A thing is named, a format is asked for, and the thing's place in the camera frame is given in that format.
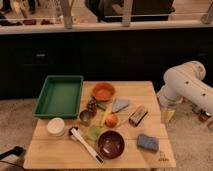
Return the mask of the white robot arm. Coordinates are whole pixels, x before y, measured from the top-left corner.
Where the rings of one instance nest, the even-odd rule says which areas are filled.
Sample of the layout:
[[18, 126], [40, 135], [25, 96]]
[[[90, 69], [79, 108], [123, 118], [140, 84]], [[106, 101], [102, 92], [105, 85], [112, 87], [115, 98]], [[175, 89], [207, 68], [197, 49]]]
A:
[[213, 87], [203, 82], [205, 75], [205, 67], [199, 61], [174, 66], [164, 73], [164, 85], [157, 93], [163, 123], [172, 118], [184, 98], [213, 115]]

